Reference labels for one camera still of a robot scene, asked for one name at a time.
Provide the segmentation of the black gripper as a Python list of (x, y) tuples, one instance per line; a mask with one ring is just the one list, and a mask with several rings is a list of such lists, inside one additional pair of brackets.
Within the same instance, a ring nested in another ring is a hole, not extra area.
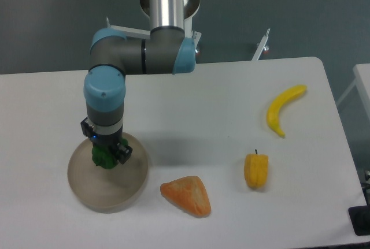
[(132, 147), (126, 143), (121, 143), (122, 131), (116, 131), (109, 135), (98, 134), (94, 132), (94, 127), (88, 117), (81, 121), (80, 126), (83, 135), (91, 139), (93, 147), (112, 147), (113, 158), (122, 165), (130, 159)]

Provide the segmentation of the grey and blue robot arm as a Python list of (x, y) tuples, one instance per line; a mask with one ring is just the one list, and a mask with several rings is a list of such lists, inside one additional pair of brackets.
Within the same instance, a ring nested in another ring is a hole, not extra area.
[(112, 27), (97, 31), (83, 94), (87, 117), (82, 133), (92, 142), (92, 160), (104, 169), (128, 161), (132, 148), (123, 139), (125, 78), (128, 75), (190, 73), (195, 42), (186, 36), (184, 0), (149, 0), (150, 34), (128, 39)]

